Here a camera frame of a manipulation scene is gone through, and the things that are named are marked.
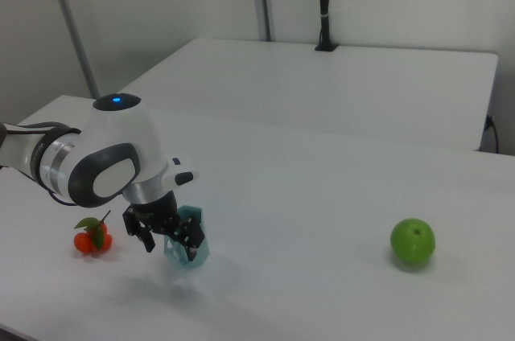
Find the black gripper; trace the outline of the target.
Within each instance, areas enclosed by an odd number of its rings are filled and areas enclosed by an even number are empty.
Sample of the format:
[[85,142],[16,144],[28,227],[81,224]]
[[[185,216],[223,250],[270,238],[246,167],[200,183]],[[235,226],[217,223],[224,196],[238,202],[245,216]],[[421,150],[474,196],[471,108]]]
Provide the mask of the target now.
[[151,253],[155,248],[152,232],[172,232],[171,239],[179,244],[187,259],[195,259],[204,241],[201,220],[195,216],[179,218],[173,191],[151,203],[132,203],[122,214],[129,236],[136,236]]

